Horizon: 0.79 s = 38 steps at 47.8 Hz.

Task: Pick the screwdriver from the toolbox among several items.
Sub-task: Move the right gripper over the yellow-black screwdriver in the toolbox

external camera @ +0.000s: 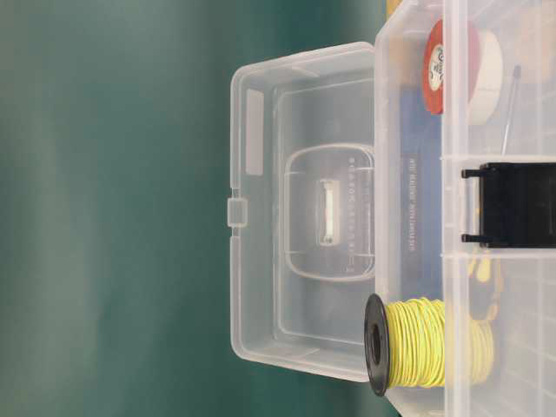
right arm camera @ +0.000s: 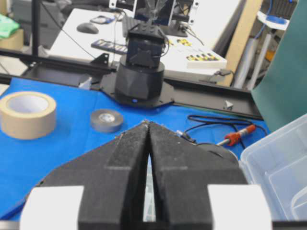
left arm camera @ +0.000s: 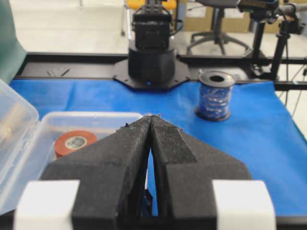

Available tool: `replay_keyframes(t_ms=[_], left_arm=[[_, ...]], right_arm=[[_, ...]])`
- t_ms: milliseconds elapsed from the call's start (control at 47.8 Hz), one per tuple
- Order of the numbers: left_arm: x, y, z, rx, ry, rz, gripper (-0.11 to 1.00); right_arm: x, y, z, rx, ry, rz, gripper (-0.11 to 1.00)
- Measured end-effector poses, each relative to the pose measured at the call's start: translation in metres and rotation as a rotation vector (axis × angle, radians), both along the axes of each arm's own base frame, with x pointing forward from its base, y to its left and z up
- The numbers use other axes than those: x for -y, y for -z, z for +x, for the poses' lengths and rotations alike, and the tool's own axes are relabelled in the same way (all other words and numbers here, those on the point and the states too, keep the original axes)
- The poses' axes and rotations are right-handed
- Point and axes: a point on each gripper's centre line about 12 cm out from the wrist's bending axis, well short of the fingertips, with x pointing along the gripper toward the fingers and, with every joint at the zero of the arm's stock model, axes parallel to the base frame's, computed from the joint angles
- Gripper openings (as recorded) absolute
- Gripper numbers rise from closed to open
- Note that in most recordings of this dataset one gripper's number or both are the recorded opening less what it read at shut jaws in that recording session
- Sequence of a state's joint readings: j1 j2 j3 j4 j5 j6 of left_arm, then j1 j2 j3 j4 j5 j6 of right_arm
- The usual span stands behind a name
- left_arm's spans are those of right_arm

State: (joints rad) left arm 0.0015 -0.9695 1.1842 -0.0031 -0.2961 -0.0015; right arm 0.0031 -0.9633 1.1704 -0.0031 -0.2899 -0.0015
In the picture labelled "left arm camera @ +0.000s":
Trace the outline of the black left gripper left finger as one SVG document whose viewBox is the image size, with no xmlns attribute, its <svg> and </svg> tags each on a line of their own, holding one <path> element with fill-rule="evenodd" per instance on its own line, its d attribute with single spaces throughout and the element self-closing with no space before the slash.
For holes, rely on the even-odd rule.
<svg viewBox="0 0 307 230">
<path fill-rule="evenodd" d="M 14 214 L 16 230 L 115 230 L 139 214 L 151 118 L 51 162 L 27 184 Z"/>
</svg>

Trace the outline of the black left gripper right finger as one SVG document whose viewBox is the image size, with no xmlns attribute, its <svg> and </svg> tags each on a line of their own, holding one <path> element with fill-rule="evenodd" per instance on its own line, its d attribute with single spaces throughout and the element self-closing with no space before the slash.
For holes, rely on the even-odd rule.
<svg viewBox="0 0 307 230">
<path fill-rule="evenodd" d="M 240 160 L 150 117 L 159 214 L 176 230 L 273 230 L 263 181 Z"/>
</svg>

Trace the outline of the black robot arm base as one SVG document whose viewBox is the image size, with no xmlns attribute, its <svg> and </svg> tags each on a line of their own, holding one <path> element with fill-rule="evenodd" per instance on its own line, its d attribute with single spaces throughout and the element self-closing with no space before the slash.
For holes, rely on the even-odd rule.
<svg viewBox="0 0 307 230">
<path fill-rule="evenodd" d="M 167 90 L 190 80 L 188 65 L 170 41 L 172 15 L 160 0 L 147 0 L 133 14 L 128 58 L 114 65 L 113 79 L 132 89 Z"/>
</svg>

